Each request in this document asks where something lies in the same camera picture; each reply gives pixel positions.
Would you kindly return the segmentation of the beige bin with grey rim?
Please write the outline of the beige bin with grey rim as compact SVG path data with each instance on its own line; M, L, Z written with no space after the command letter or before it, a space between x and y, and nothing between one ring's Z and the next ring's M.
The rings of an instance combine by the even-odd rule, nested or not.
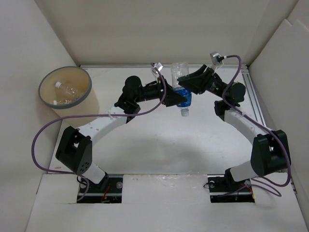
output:
M80 67L65 66L51 71L41 80L38 95L60 117L99 113L92 79Z

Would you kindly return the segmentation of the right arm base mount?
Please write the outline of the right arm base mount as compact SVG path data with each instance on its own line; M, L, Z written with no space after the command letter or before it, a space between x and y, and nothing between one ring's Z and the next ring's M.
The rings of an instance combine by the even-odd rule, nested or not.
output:
M211 203L255 203L249 179L235 182L223 174L208 174L203 187L209 190Z

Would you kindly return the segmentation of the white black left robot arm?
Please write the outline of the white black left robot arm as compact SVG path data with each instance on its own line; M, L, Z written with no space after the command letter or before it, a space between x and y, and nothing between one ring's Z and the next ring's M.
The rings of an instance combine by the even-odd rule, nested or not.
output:
M104 191L109 175L93 162L93 145L115 128L134 119L135 114L140 111L139 102L154 99L162 100L166 107L187 100L185 96L175 92L167 81L153 81L143 86L139 77L130 76L107 116L98 117L77 129L69 126L63 131L56 159L77 176L87 178L96 191Z

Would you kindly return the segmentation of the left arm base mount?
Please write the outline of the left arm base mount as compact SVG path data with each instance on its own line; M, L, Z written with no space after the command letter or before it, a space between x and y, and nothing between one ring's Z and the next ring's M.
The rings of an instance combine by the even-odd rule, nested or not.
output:
M105 180L102 187L90 181L88 191L86 191L87 182L83 178L78 177L77 203L121 203L123 177L122 174L111 174Z

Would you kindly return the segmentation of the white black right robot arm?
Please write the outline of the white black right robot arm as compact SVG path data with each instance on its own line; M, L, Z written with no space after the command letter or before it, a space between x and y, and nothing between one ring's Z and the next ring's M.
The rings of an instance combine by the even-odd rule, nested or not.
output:
M252 144L249 161L225 171L221 184L235 190L247 179L287 170L287 183L291 179L291 158L287 135L282 130L271 130L245 114L240 103L244 101L246 87L242 83L225 83L218 74L206 65L194 73L178 72L175 79L183 88L194 94L208 91L222 100L215 101L216 115L225 123L236 128Z

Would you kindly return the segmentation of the aluminium rail right edge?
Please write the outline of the aluminium rail right edge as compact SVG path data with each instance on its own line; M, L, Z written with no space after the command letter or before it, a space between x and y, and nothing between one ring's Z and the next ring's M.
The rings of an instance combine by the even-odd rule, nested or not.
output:
M254 119L263 126L266 126L264 116L247 65L242 64L241 74L253 109Z

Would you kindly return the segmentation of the blue label bottle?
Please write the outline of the blue label bottle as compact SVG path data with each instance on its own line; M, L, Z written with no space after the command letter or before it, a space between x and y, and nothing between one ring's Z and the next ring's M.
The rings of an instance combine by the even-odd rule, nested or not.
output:
M192 93L186 88L180 86L178 82L178 78L189 75L188 63L173 63L171 64L170 70L173 90L181 96L186 97L186 100L177 104L177 107L180 109L181 115L183 117L189 116L189 107L191 106L192 102Z
M67 105L67 104L71 104L72 102L74 102L74 100L68 99L68 98L64 98L64 99L61 98L61 99L53 100L52 105Z

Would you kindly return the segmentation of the clear unlabelled plastic bottle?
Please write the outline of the clear unlabelled plastic bottle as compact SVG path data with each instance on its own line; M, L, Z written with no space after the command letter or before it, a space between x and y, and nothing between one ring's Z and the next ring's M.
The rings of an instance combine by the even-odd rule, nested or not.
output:
M63 96L66 96L70 99L78 99L83 95L83 92L73 84L56 82L55 88Z

